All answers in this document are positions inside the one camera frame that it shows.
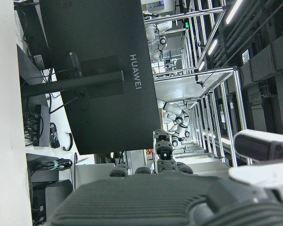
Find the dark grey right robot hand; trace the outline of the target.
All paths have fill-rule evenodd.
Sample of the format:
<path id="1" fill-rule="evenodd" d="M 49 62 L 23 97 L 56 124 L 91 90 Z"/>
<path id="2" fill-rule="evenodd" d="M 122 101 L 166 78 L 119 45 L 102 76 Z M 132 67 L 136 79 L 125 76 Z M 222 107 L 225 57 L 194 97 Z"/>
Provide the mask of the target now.
<path id="1" fill-rule="evenodd" d="M 228 177 L 201 176 L 173 159 L 169 134 L 153 133 L 156 174 L 115 167 L 108 178 L 77 188 L 49 226 L 283 226 L 283 135 L 252 129 L 234 135 L 252 165 Z"/>

